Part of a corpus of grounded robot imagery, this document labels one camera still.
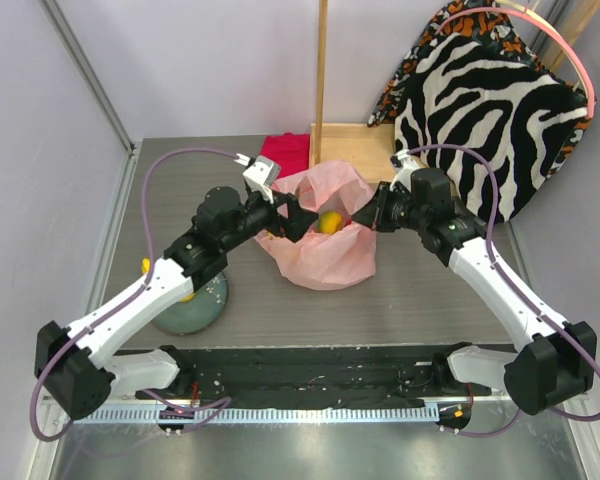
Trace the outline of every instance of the red fabric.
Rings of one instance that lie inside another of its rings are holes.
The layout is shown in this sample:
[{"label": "red fabric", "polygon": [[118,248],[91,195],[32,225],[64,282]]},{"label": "red fabric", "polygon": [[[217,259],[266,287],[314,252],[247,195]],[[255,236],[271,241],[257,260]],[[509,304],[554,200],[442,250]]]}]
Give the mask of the red fabric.
[{"label": "red fabric", "polygon": [[269,136],[264,139],[260,155],[280,165],[282,170],[278,178],[284,178],[309,168],[310,143],[310,135],[307,133]]}]

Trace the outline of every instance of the zebra print pillow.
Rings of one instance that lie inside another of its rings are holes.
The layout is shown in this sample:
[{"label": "zebra print pillow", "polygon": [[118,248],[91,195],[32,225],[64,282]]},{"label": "zebra print pillow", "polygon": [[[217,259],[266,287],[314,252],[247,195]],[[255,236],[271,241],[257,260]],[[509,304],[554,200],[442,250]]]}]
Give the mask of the zebra print pillow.
[{"label": "zebra print pillow", "polygon": [[[509,60],[470,37],[438,37],[431,47],[403,85],[396,150],[434,143],[476,150],[496,172],[497,220],[509,220],[562,165],[561,149],[587,119],[584,100],[549,73]],[[489,217],[491,184],[472,157],[432,150],[421,160],[447,173],[470,211]]]}]

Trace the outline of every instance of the pink plastic bag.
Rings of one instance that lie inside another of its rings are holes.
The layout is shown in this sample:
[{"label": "pink plastic bag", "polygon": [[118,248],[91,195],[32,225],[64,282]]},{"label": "pink plastic bag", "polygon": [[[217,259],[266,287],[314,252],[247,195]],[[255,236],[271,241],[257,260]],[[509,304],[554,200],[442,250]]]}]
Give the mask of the pink plastic bag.
[{"label": "pink plastic bag", "polygon": [[297,243],[258,235],[256,240],[276,260],[283,277],[313,290],[339,290],[376,273],[376,232],[348,222],[373,196],[351,164],[342,160],[320,163],[277,180],[273,189],[295,193],[308,210],[335,210],[348,223],[333,235],[319,233],[314,226]]}]

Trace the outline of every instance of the gray wall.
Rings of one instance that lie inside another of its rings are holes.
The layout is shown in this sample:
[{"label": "gray wall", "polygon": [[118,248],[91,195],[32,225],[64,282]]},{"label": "gray wall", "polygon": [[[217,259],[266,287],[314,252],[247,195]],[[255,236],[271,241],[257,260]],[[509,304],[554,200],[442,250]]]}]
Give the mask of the gray wall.
[{"label": "gray wall", "polygon": [[[513,225],[533,285],[571,321],[595,328],[600,360],[600,10],[575,50],[596,87],[596,115],[566,165]],[[564,71],[573,78],[568,64]],[[599,409],[599,384],[593,397]],[[595,428],[600,434],[600,423]]]},{"label": "gray wall", "polygon": [[125,158],[38,2],[0,1],[0,480],[31,461],[36,332],[84,314]]},{"label": "gray wall", "polygon": [[[300,133],[315,120],[318,0],[58,3],[134,139]],[[330,0],[325,121],[366,122],[445,3]]]}]

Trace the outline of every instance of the lemon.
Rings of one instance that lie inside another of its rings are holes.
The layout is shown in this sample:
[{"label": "lemon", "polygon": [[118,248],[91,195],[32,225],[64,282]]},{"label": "lemon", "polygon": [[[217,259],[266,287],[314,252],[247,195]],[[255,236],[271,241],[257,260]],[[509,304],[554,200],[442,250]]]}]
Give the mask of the lemon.
[{"label": "lemon", "polygon": [[318,220],[318,231],[320,233],[326,233],[327,235],[333,235],[334,233],[342,230],[344,219],[338,212],[327,211],[320,215]]},{"label": "lemon", "polygon": [[[143,258],[142,259],[142,274],[146,275],[147,272],[149,271],[149,267],[151,267],[151,262],[149,261],[148,258]],[[188,302],[189,300],[191,300],[193,297],[195,297],[196,294],[192,293],[191,295],[187,295],[186,297],[184,297],[182,300],[180,300],[182,303],[184,302]]]}]

